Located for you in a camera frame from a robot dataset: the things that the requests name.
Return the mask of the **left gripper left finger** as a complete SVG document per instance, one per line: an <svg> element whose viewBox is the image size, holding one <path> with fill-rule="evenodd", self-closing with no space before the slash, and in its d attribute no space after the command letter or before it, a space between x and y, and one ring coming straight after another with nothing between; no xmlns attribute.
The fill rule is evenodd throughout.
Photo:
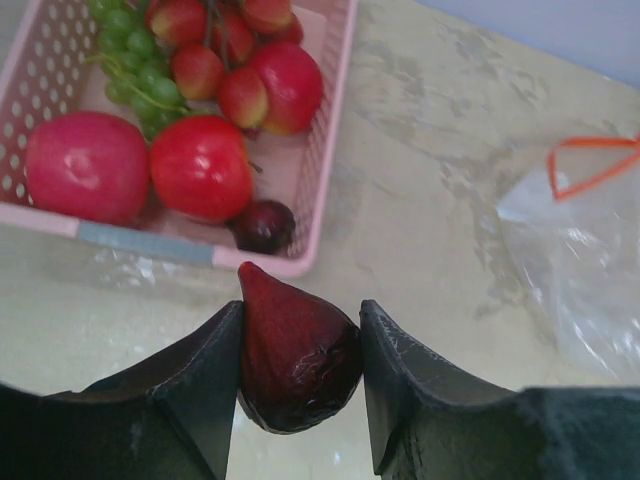
<svg viewBox="0 0 640 480"><path fill-rule="evenodd" d="M243 304L80 392L1 387L4 479L223 479Z"/></svg>

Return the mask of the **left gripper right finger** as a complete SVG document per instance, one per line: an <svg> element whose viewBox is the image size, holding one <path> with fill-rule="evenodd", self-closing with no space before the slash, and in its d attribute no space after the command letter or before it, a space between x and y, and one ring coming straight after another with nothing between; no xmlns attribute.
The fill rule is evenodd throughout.
<svg viewBox="0 0 640 480"><path fill-rule="evenodd" d="M383 479L636 479L639 391L511 391L452 364L374 300L360 308L373 469Z"/></svg>

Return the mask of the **dark red fake fig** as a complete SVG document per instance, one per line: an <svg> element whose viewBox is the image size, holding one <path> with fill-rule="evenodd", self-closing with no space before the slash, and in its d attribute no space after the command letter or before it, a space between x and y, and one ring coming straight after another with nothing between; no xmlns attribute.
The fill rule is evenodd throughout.
<svg viewBox="0 0 640 480"><path fill-rule="evenodd" d="M252 262L242 263L237 275L244 304L239 401L247 416L281 435L335 416L363 373L358 325Z"/></svg>

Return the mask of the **dark purple fake plum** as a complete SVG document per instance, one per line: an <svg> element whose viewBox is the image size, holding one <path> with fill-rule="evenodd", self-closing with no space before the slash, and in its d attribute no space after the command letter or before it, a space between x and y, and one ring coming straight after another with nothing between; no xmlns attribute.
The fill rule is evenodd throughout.
<svg viewBox="0 0 640 480"><path fill-rule="evenodd" d="M234 218L229 227L240 250L275 254L291 243L296 221L285 204L259 200Z"/></svg>

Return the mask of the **orange zip bag with apples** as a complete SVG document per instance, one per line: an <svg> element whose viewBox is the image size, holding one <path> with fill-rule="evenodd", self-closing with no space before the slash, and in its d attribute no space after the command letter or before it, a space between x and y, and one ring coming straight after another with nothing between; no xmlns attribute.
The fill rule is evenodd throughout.
<svg viewBox="0 0 640 480"><path fill-rule="evenodd" d="M639 140L550 147L496 205L535 315L568 360L639 381Z"/></svg>

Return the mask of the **dark red fake apple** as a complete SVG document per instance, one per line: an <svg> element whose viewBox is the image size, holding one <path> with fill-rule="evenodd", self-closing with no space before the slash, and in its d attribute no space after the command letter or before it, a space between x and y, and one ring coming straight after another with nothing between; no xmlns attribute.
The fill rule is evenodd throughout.
<svg viewBox="0 0 640 480"><path fill-rule="evenodd" d="M172 123L151 143L150 161L159 199L184 215L221 224L252 201L244 136L220 116L189 116Z"/></svg>

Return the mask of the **large pink red apple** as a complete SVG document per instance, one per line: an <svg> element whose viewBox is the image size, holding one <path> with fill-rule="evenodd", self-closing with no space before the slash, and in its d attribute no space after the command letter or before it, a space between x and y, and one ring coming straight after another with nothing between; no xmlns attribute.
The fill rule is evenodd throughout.
<svg viewBox="0 0 640 480"><path fill-rule="evenodd" d="M65 114L37 127L27 141L25 168L37 208L98 223L133 223L150 188L141 132L95 111Z"/></svg>

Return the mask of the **green fake grape bunch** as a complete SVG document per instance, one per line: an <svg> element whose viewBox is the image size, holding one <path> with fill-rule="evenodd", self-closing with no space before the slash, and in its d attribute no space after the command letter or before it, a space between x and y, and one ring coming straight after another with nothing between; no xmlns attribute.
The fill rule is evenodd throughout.
<svg viewBox="0 0 640 480"><path fill-rule="evenodd" d="M99 63L108 77L107 99L131 109L148 142L189 112L150 29L149 15L158 5L124 0L87 3L98 27L97 53L89 59Z"/></svg>

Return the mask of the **pink perforated plastic basket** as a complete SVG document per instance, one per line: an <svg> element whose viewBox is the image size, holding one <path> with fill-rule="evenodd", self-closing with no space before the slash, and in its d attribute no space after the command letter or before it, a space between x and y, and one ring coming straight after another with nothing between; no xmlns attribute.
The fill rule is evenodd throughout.
<svg viewBox="0 0 640 480"><path fill-rule="evenodd" d="M294 136L262 133L249 143L260 167L256 194L294 213L291 244L275 255L239 250L223 228L206 225L151 200L132 228L87 222L36 209L23 170L33 129L62 113L100 110L124 119L132 113L103 93L105 75L88 56L97 27L82 1L25 1L21 18L3 13L16 30L1 73L1 220L96 246L177 263L236 269L251 261L265 271L299 277L315 262L339 132L358 5L354 1L297 1L304 49L318 63L325 95L309 131Z"/></svg>

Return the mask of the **bunch of small red fruits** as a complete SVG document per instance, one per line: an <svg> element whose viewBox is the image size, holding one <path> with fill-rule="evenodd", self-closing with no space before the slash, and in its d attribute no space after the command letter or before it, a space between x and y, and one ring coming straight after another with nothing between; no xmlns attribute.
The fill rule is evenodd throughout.
<svg viewBox="0 0 640 480"><path fill-rule="evenodd" d="M304 34L290 1L150 1L140 10L171 47L169 71L188 101L215 101L237 127L266 119L264 81L247 65L261 40L298 44Z"/></svg>

